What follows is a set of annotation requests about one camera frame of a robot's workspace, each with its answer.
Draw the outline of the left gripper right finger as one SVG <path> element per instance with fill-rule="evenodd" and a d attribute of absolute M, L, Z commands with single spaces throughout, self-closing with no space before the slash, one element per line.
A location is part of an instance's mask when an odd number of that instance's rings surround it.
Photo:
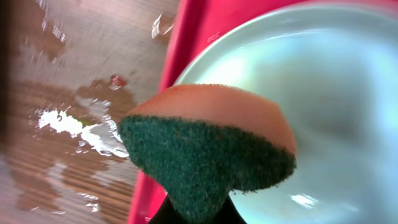
<path fill-rule="evenodd" d="M 214 217 L 214 224 L 246 224 L 230 196 L 227 197 L 221 210 Z"/>

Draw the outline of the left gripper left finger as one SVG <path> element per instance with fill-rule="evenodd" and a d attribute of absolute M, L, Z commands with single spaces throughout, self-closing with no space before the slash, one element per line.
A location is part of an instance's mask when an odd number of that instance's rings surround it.
<path fill-rule="evenodd" d="M 173 208 L 168 196 L 148 224 L 180 224 L 180 216 Z"/>

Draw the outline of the green and yellow sponge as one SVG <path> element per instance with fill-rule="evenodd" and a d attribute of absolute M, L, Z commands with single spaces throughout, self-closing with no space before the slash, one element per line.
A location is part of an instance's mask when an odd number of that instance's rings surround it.
<path fill-rule="evenodd" d="M 279 106 L 224 85 L 177 85 L 119 124 L 132 162 L 167 192 L 180 223 L 214 223 L 232 191 L 288 179 L 294 135 Z"/>

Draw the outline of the white plate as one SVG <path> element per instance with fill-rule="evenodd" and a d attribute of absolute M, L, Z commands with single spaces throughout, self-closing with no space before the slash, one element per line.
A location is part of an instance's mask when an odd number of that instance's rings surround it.
<path fill-rule="evenodd" d="M 397 224 L 397 13 L 357 2 L 294 4 L 204 50 L 179 84 L 235 86 L 276 102 L 297 169 L 233 193 L 248 223 Z"/>

